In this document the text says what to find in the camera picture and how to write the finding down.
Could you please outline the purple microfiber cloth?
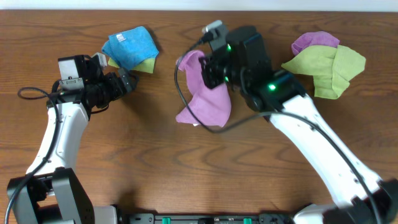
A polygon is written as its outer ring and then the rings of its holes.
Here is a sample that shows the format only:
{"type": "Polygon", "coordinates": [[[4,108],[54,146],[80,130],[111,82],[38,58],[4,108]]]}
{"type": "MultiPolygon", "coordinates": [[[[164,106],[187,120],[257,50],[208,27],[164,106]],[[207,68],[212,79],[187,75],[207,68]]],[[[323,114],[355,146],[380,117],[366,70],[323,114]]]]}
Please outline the purple microfiber cloth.
{"type": "Polygon", "coordinates": [[[205,86],[198,59],[205,54],[192,50],[180,62],[178,69],[185,72],[187,87],[192,94],[188,107],[185,107],[175,119],[179,123],[198,125],[200,120],[206,126],[223,127],[231,114],[231,100],[226,84],[209,89],[205,86]]]}

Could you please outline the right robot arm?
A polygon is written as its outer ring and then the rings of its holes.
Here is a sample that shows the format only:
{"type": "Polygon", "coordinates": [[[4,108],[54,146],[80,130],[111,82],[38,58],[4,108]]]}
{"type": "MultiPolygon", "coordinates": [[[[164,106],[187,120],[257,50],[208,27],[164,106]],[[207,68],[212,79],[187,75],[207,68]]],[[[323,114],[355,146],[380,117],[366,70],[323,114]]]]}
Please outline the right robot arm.
{"type": "Polygon", "coordinates": [[[397,218],[397,180],[384,181],[327,125],[300,82],[268,61],[243,64],[230,55],[199,59],[205,85],[240,89],[249,107],[285,134],[326,185],[333,203],[308,205],[294,223],[390,223],[397,218]]]}

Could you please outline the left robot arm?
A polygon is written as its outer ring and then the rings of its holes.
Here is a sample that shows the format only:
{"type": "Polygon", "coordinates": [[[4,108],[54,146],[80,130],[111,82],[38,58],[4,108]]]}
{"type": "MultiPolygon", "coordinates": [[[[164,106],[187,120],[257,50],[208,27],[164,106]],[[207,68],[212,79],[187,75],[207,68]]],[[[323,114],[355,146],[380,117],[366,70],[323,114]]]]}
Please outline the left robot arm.
{"type": "Polygon", "coordinates": [[[69,76],[57,80],[47,98],[48,123],[39,151],[25,176],[9,181],[4,221],[18,223],[117,223],[113,205],[96,207],[75,174],[81,137],[97,107],[134,91],[139,77],[118,72],[69,76]]]}

